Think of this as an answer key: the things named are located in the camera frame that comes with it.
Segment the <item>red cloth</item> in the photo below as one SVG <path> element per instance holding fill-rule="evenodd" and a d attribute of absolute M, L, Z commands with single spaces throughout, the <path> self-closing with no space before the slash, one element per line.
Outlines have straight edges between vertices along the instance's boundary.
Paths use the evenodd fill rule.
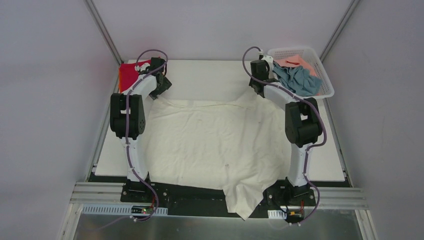
<path fill-rule="evenodd" d="M 147 61 L 139 61 L 137 63 L 138 66 L 142 66 L 143 64 L 150 64 L 150 60 Z M 119 92 L 129 89 L 139 78 L 139 73 L 135 69 L 135 63 L 122 63 L 119 67 Z"/>

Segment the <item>white table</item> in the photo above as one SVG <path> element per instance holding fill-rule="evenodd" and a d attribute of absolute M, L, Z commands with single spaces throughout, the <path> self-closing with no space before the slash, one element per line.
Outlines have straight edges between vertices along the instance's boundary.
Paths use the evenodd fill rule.
<path fill-rule="evenodd" d="M 166 77 L 172 87 L 162 96 L 174 100 L 232 101 L 249 87 L 241 61 L 170 60 Z M 345 181 L 323 100 L 318 108 L 328 134 L 327 143 L 313 150 L 309 176 L 312 181 Z M 127 176 L 124 148 L 109 127 L 95 170 L 96 176 Z"/>

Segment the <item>white wall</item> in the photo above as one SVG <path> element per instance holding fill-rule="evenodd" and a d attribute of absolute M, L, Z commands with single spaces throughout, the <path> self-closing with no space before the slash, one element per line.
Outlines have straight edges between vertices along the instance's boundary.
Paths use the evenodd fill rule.
<path fill-rule="evenodd" d="M 0 239 L 58 236 L 117 75 L 82 0 L 0 3 Z"/>
<path fill-rule="evenodd" d="M 381 240 L 423 239 L 424 2 L 364 0 L 324 66 L 347 169 Z"/>
<path fill-rule="evenodd" d="M 125 60 L 157 48 L 171 59 L 240 60 L 251 46 L 320 54 L 351 0 L 95 0 Z"/>

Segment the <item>white plastic basket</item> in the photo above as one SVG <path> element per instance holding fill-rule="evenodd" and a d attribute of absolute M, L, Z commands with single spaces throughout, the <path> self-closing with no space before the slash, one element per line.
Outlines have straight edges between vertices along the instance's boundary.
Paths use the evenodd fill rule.
<path fill-rule="evenodd" d="M 324 66 L 320 61 L 317 53 L 312 48 L 273 48 L 268 51 L 268 55 L 272 56 L 276 60 L 285 59 L 294 55 L 300 55 L 303 60 L 305 60 L 315 69 L 316 75 L 322 80 L 319 95 L 311 97 L 315 99 L 325 99 L 334 95 L 334 88 L 330 82 L 329 76 L 327 75 L 326 70 L 324 69 Z"/>

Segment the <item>blue-gray cloth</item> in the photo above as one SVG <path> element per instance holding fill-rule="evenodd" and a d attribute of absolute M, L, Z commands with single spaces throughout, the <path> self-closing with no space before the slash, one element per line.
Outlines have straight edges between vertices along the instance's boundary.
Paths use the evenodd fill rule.
<path fill-rule="evenodd" d="M 317 95 L 323 83 L 318 77 L 309 75 L 309 70 L 303 66 L 286 67 L 274 62 L 272 71 L 285 88 L 302 97 Z"/>

